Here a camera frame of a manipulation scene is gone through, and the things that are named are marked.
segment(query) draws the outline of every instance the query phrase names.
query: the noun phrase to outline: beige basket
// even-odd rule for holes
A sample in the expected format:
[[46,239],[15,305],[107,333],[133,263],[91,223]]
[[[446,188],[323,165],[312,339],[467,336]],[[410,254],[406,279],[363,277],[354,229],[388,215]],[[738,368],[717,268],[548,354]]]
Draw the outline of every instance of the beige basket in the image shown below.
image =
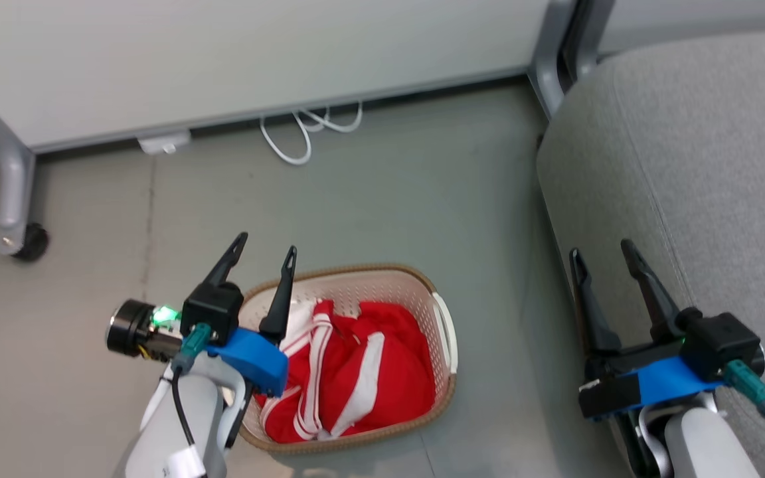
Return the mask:
[[[258,323],[267,314],[270,302],[276,293],[277,282],[267,282],[247,293],[246,302],[240,309],[241,327],[258,330]],[[261,408],[253,400],[244,416],[244,426],[240,429],[240,435],[246,441],[270,453],[315,453],[340,450],[402,435],[436,420],[444,412],[456,388],[456,363],[458,362],[456,333],[444,300],[436,293],[433,283],[428,278],[410,267],[394,266],[394,264],[319,270],[298,275],[295,278],[293,300],[319,299],[319,297],[334,299],[335,312],[352,317],[359,314],[359,302],[364,300],[399,303],[409,309],[427,337],[430,359],[433,361],[436,385],[433,408],[415,420],[373,432],[327,441],[280,444],[268,438],[262,430],[258,419]]]

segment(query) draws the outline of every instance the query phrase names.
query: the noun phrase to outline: black wheel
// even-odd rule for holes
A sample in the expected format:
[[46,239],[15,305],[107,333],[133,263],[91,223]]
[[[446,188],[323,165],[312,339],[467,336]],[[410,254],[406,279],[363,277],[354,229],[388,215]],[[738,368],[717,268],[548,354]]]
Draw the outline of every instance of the black wheel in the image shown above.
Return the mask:
[[23,239],[22,248],[11,254],[11,257],[22,262],[34,262],[43,256],[48,245],[48,232],[40,224],[33,222],[25,227],[25,239]]

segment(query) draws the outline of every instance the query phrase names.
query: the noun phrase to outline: red fabric with white stripes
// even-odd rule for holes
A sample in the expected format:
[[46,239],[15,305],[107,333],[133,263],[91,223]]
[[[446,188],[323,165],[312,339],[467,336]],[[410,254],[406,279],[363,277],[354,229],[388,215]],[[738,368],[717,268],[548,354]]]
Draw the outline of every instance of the red fabric with white stripes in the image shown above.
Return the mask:
[[289,356],[286,393],[256,397],[264,431],[276,442],[369,432],[415,420],[433,406],[427,339],[409,311],[363,302],[352,318],[333,308],[322,300],[311,313],[292,314],[291,329],[299,332],[280,346]]

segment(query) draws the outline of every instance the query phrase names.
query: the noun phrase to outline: white cable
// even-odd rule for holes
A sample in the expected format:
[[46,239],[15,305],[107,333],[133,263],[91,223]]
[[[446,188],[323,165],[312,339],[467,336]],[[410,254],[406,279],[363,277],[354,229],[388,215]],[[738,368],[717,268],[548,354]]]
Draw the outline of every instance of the white cable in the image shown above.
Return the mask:
[[321,118],[315,115],[315,113],[310,112],[309,110],[304,110],[303,108],[300,108],[300,112],[303,113],[304,115],[307,115],[309,118],[312,118],[313,120],[318,121],[319,124],[325,127],[328,127],[332,130],[335,130],[338,133],[352,133],[353,131],[356,130],[356,128],[359,127],[359,124],[361,124],[362,122],[362,102],[361,101],[359,101],[359,109],[356,111],[355,120],[353,120],[353,122],[351,122],[348,125],[336,124],[330,121],[328,118],[329,108],[327,108],[327,115],[324,115],[324,118]]
[[[300,119],[300,115],[298,113],[303,113],[307,117],[312,118],[315,120],[315,124],[304,123],[303,120]],[[325,127],[328,127],[333,131],[337,131],[338,133],[352,133],[356,130],[356,128],[359,127],[359,124],[362,122],[362,102],[359,101],[359,107],[356,110],[356,118],[353,119],[353,122],[347,125],[336,124],[330,121],[329,106],[327,106],[327,111],[325,111],[323,117],[320,117],[319,115],[316,115],[315,113],[303,108],[296,112],[291,112],[291,115],[294,115],[294,120],[297,122],[297,126],[300,126],[300,132],[303,133],[303,140],[306,142],[306,152],[303,154],[303,157],[290,157],[289,155],[286,155],[284,152],[282,152],[281,149],[276,147],[273,139],[270,139],[270,134],[268,134],[267,128],[264,127],[264,117],[258,118],[258,128],[262,130],[264,139],[268,142],[268,145],[270,145],[270,148],[273,149],[276,155],[279,155],[279,157],[288,164],[292,164],[294,166],[302,166],[303,164],[309,163],[309,160],[312,157],[312,141],[309,138],[309,133],[317,133]]]
[[290,157],[276,147],[274,140],[270,139],[270,134],[268,134],[267,128],[264,127],[264,117],[258,118],[258,128],[262,130],[264,140],[268,142],[268,145],[270,145],[270,148],[273,149],[276,155],[279,155],[279,157],[288,164],[303,166],[303,164],[309,163],[309,160],[312,157],[312,140],[309,138],[309,131],[306,130],[306,125],[300,121],[300,116],[297,115],[297,112],[292,112],[291,114],[294,115],[294,119],[297,120],[297,126],[300,126],[300,131],[303,133],[303,140],[306,141],[306,154],[304,154],[303,157]]
[[[307,112],[306,110],[300,110],[300,112],[303,112],[306,115],[309,115],[309,112]],[[306,128],[306,131],[310,133],[317,133],[318,131],[322,131],[324,128],[324,122],[329,121],[329,106],[327,106],[327,112],[324,113],[323,121],[318,121],[315,118],[312,118],[312,119],[316,121],[316,124],[303,123],[303,127]]]

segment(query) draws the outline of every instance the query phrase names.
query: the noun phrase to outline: gray cushion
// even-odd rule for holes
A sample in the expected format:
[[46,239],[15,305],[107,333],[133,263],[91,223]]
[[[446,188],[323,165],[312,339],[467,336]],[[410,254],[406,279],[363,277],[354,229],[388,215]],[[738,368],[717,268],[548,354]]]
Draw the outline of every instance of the gray cushion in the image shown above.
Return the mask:
[[[765,347],[765,33],[611,58],[572,88],[538,167],[564,260],[582,250],[625,345],[650,327],[630,237],[679,306],[731,311]],[[732,390],[719,399],[765,476],[765,421]]]

